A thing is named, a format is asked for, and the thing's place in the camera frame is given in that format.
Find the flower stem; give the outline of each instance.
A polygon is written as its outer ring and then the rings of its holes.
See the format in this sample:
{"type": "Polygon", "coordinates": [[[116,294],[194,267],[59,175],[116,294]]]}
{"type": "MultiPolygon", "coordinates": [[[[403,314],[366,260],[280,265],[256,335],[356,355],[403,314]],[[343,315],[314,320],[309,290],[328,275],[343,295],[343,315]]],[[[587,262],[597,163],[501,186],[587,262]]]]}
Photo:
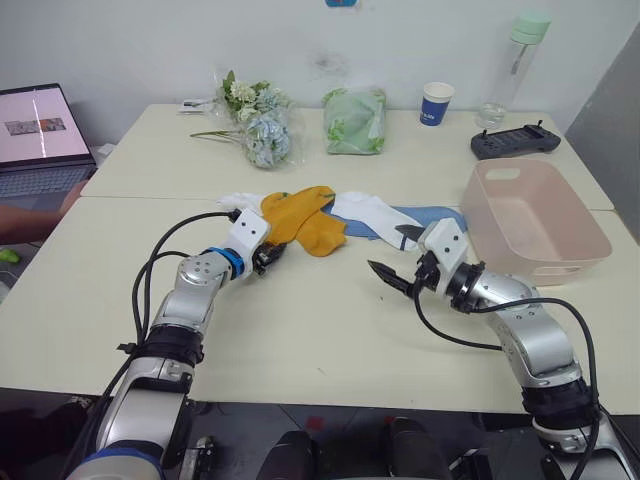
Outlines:
{"type": "Polygon", "coordinates": [[[231,134],[236,134],[236,133],[240,133],[240,131],[238,131],[238,130],[214,130],[212,132],[192,133],[190,136],[191,137],[201,137],[203,135],[215,135],[217,137],[226,137],[226,136],[229,136],[231,134]]]}

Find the pink plastic basket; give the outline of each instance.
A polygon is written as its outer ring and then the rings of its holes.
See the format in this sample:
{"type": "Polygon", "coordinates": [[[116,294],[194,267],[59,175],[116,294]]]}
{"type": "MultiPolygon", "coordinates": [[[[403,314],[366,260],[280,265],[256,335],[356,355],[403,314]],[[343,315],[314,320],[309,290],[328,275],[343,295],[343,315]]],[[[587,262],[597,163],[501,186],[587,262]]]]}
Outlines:
{"type": "Polygon", "coordinates": [[[557,285],[611,254],[611,244],[571,186],[540,160],[476,166],[461,205],[487,268],[557,285]]]}

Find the basket handle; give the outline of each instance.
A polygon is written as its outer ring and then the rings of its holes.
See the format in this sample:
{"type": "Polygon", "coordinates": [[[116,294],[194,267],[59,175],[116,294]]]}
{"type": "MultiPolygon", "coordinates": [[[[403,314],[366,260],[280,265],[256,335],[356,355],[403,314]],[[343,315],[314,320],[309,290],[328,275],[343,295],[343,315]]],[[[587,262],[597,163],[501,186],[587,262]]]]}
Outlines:
{"type": "Polygon", "coordinates": [[[573,265],[567,267],[538,267],[533,274],[538,277],[551,277],[559,275],[574,275],[584,268],[583,265],[573,265]]]}
{"type": "Polygon", "coordinates": [[[484,173],[486,180],[515,180],[522,172],[519,168],[492,168],[484,173]]]}

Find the white table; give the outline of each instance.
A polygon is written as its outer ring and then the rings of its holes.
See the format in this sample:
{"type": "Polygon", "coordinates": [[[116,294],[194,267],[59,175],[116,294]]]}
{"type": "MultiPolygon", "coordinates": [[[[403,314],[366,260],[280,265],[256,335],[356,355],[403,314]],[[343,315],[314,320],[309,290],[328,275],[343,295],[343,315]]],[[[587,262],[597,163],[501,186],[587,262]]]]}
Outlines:
{"type": "MultiPolygon", "coordinates": [[[[458,206],[477,160],[469,147],[480,130],[472,112],[448,112],[442,125],[426,127],[412,111],[387,112],[387,141],[381,155],[327,155],[322,110],[300,109],[305,163],[279,172],[258,170],[239,147],[190,138],[212,130],[202,116],[177,114],[176,105],[151,105],[122,139],[84,189],[85,196],[215,199],[234,191],[295,192],[328,185],[336,192],[361,190],[392,205],[458,206]]],[[[511,113],[505,128],[544,120],[541,113],[511,113]]],[[[551,162],[587,208],[612,210],[613,204],[563,138],[549,154],[531,158],[551,162]]]]}
{"type": "MultiPolygon", "coordinates": [[[[0,385],[101,392],[124,360],[115,346],[134,339],[130,292],[139,267],[171,225],[211,209],[212,202],[200,200],[80,199],[0,306],[0,385]]],[[[541,291],[572,302],[589,322],[603,403],[614,413],[638,414],[639,249],[615,213],[594,216],[611,241],[611,257],[580,281],[541,291]]],[[[167,248],[199,252],[219,245],[229,225],[223,219],[199,222],[178,232],[167,248]]],[[[264,278],[224,288],[192,397],[522,411],[502,354],[432,335],[412,303],[384,285],[367,259],[410,277],[416,254],[349,238],[331,256],[314,258],[293,243],[264,278]]],[[[152,313],[173,285],[177,262],[160,260],[154,270],[152,313]]],[[[423,302],[441,329],[496,341],[480,317],[455,313],[428,292],[423,302]]],[[[586,366],[577,324],[553,307],[586,366]]]]}

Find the white sock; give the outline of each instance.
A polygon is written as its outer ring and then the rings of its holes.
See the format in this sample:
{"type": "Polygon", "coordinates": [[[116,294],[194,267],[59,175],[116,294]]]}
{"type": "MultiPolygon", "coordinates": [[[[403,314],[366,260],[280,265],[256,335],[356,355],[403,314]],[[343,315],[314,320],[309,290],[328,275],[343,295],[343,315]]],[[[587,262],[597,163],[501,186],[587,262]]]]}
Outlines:
{"type": "Polygon", "coordinates": [[[230,195],[224,195],[217,201],[218,206],[225,212],[232,212],[236,208],[238,210],[244,210],[248,208],[253,210],[258,215],[262,216],[262,200],[266,195],[256,195],[255,193],[232,193],[230,195]]]}
{"type": "Polygon", "coordinates": [[[398,249],[413,250],[417,247],[415,242],[406,239],[396,230],[396,225],[420,227],[420,223],[391,208],[380,197],[362,192],[339,193],[336,195],[331,213],[348,220],[366,223],[371,230],[380,235],[380,238],[398,249]]]}

